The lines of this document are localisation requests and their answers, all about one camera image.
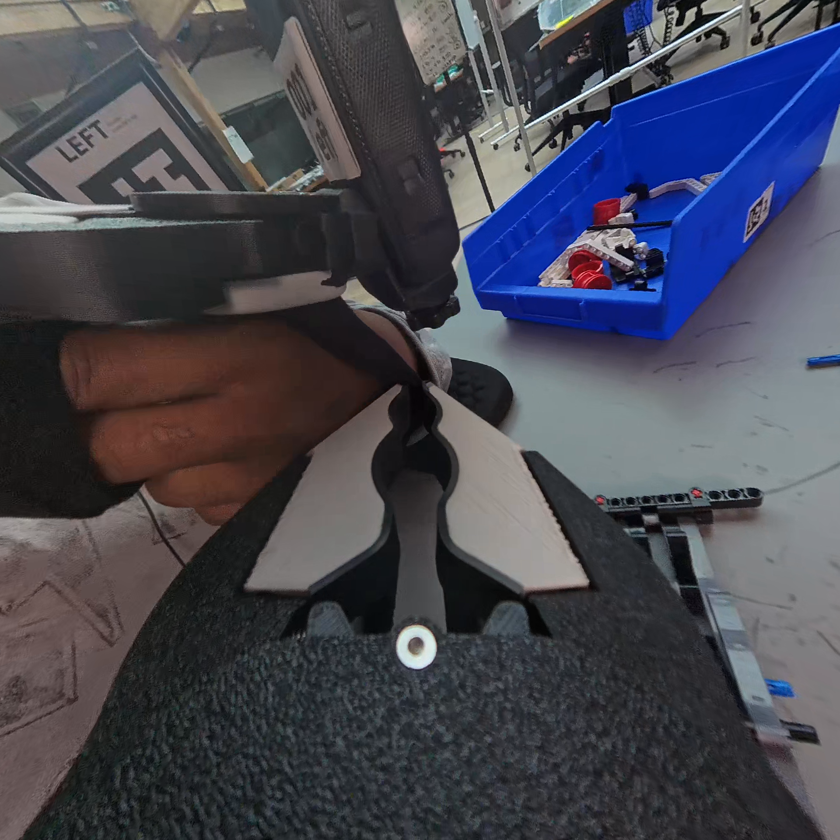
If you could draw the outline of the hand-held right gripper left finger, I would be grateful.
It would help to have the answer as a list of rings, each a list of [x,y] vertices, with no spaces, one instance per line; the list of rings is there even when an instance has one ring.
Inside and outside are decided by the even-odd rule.
[[[408,385],[394,386],[312,450],[245,583],[247,592],[315,595],[385,543],[412,396]]]

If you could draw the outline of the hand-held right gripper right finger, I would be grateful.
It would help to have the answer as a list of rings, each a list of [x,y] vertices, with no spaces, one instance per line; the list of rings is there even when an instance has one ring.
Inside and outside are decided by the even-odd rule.
[[[522,448],[435,385],[426,394],[448,467],[438,514],[447,549],[515,595],[588,588]]]

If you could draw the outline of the grey toy brick chassis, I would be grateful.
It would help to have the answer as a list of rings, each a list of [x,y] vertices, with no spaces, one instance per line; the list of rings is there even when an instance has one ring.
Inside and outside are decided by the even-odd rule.
[[[720,511],[760,508],[755,487],[615,497],[602,493],[594,503],[646,552],[693,616],[722,668],[742,717],[764,744],[786,740],[820,744],[814,727],[780,718],[774,699],[794,698],[792,686],[766,679],[749,641],[736,598],[719,582],[701,528]]]

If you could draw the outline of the person's left forearm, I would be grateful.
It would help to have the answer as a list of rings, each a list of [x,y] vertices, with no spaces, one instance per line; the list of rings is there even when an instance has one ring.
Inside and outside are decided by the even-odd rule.
[[[267,838],[239,753],[249,509],[177,569],[140,500],[2,522],[2,838]]]

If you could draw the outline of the grey desk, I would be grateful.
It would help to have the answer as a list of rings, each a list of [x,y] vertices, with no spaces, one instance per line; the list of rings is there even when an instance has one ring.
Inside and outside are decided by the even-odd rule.
[[[588,495],[757,487],[758,511],[706,531],[762,670],[792,683],[786,718],[822,746],[797,749],[838,838],[838,125],[818,172],[666,342],[505,320],[478,305],[462,253],[454,356],[502,371],[506,430]]]

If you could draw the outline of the person's left hand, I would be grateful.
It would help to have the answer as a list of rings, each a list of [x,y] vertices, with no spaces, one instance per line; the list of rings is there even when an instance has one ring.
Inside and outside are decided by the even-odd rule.
[[[388,389],[276,317],[75,331],[59,368],[101,478],[214,525]]]

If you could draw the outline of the heap of large toy panels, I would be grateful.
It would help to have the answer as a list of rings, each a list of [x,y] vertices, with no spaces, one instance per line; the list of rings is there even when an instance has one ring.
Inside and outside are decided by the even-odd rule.
[[[641,222],[638,207],[671,193],[698,196],[720,175],[712,172],[655,187],[636,182],[626,187],[622,197],[597,203],[593,224],[539,274],[539,287],[609,291],[627,284],[632,291],[653,291],[649,281],[664,273],[666,258],[660,248],[639,239],[637,233],[670,228],[673,222]]]

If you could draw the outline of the blue plastic bin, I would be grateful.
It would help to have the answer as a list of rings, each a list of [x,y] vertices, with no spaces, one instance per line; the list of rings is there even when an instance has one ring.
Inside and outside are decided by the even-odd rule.
[[[838,113],[838,26],[620,104],[465,238],[479,305],[507,319],[669,340],[823,162]],[[635,235],[650,290],[541,287],[597,202],[646,185]]]

